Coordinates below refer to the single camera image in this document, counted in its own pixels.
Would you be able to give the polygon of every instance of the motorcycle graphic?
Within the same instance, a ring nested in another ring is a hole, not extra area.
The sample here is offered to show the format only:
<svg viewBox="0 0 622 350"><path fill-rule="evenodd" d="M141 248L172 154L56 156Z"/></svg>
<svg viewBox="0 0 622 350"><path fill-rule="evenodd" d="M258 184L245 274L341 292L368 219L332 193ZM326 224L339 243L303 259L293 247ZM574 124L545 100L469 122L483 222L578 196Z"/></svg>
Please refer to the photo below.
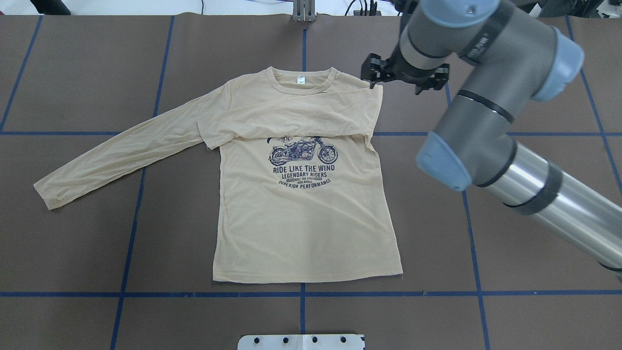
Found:
<svg viewBox="0 0 622 350"><path fill-rule="evenodd" d="M268 160L275 166L281 166L289 161L310 161L317 145L320 145L317 158L322 163L333 164L337 160L335 147L332 144L325 144L319 136L307 136L284 146L274 146Z"/></svg>

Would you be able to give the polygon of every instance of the folded sleeve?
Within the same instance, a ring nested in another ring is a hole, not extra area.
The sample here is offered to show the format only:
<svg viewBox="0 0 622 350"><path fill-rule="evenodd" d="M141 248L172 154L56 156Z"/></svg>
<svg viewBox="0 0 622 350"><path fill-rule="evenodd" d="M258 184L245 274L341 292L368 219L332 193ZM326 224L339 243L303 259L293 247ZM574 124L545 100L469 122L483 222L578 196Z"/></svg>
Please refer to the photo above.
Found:
<svg viewBox="0 0 622 350"><path fill-rule="evenodd" d="M382 86L283 98L224 111L197 121L205 144L214 149L235 138L283 135L345 136L373 134Z"/></svg>
<svg viewBox="0 0 622 350"><path fill-rule="evenodd" d="M34 184L54 209L162 158L202 142L197 121L229 108L227 84L101 143Z"/></svg>

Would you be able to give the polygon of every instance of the metal bracket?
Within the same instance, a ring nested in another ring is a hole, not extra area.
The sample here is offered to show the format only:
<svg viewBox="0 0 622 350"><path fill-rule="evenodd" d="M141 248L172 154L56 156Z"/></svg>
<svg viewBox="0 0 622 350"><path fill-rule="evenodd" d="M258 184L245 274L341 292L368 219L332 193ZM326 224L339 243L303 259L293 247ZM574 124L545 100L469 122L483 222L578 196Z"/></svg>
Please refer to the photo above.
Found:
<svg viewBox="0 0 622 350"><path fill-rule="evenodd" d="M315 22L315 0L294 0L294 22Z"/></svg>
<svg viewBox="0 0 622 350"><path fill-rule="evenodd" d="M238 350L364 350L362 334L281 334L243 336Z"/></svg>

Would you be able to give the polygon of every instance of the gray robotic arm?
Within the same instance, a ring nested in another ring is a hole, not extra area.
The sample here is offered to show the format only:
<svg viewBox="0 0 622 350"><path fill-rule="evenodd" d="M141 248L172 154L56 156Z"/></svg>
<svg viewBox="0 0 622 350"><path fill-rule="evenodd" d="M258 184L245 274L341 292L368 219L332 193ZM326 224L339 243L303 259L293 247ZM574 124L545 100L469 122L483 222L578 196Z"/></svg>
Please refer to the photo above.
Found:
<svg viewBox="0 0 622 350"><path fill-rule="evenodd" d="M417 93L438 90L452 52L475 66L429 133L418 166L456 191L482 187L622 281L622 209L506 134L530 99L550 100L575 78L581 48L507 0L421 0L402 28L390 58L371 54L363 64L371 87L402 80Z"/></svg>

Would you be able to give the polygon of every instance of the cream t-shirt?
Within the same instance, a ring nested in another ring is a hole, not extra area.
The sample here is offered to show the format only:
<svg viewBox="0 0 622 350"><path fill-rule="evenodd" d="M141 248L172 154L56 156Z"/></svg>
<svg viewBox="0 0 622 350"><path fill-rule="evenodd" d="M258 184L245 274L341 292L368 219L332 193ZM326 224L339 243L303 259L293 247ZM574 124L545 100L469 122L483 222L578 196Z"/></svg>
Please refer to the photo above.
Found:
<svg viewBox="0 0 622 350"><path fill-rule="evenodd" d="M343 281L402 273L370 139L382 86L331 68L243 75L44 177L49 209L205 142L220 148L213 279Z"/></svg>

